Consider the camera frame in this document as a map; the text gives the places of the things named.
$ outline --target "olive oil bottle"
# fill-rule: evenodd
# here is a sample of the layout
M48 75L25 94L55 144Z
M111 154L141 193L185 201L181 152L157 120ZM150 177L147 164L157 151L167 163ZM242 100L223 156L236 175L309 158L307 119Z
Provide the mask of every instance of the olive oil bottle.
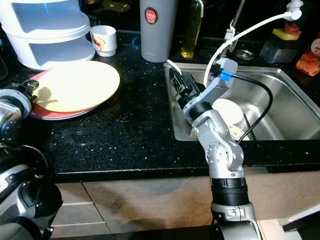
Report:
M189 10L188 22L182 42L181 55L190 59L195 54L195 48L200 31L206 0L192 0Z

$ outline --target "black granite countertop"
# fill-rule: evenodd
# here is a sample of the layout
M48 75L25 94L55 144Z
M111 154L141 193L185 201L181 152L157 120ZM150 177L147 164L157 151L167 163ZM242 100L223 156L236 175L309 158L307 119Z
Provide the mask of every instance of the black granite countertop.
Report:
M110 99L76 118L46 121L28 117L23 121L21 143L44 152L49 174L55 182L209 174L200 144L175 139L163 64L145 61L139 48L131 45L135 36L138 35L118 33L116 55L93 58L119 72L120 85ZM221 40L201 39L200 48L191 61L180 56L179 42L177 38L172 44L173 61L205 64ZM240 47L259 45L255 42L241 44L238 43ZM18 63L12 49L5 46L2 51L9 75L0 82L0 87L37 74ZM250 63L237 61L240 66L266 66L259 57ZM320 106L320 79L307 77L291 66L284 68ZM267 167L270 172L320 169L320 140L244 141L240 145L245 156L243 164L247 167Z

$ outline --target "white mug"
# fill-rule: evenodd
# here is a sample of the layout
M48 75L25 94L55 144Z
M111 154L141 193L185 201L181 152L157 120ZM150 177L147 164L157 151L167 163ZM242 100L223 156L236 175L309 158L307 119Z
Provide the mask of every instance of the white mug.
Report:
M116 29L112 26L93 26L90 35L94 49L99 56L110 57L116 54Z

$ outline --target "yellow sponge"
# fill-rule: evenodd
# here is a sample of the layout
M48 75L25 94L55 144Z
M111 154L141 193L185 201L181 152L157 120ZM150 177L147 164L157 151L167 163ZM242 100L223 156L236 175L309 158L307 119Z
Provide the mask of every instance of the yellow sponge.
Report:
M298 40L299 36L294 36L288 33L285 33L285 31L281 28L274 28L272 30L272 34L276 35L278 38L282 40Z

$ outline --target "stainless steel sink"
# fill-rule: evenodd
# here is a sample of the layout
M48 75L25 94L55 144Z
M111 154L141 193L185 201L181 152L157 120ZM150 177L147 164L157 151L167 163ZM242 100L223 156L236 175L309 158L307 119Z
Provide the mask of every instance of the stainless steel sink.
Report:
M198 83L203 83L206 65L178 63ZM165 66L174 136L179 141L195 141L190 137L191 125L175 100L175 89ZM308 140L320 139L320 108L278 68L239 66L237 74L258 80L267 85L273 94L273 104L267 115L253 129L250 140ZM246 115L249 125L264 111L268 104L267 92L255 84L235 79L231 89L221 98L237 103ZM248 124L242 120L237 127L243 131Z

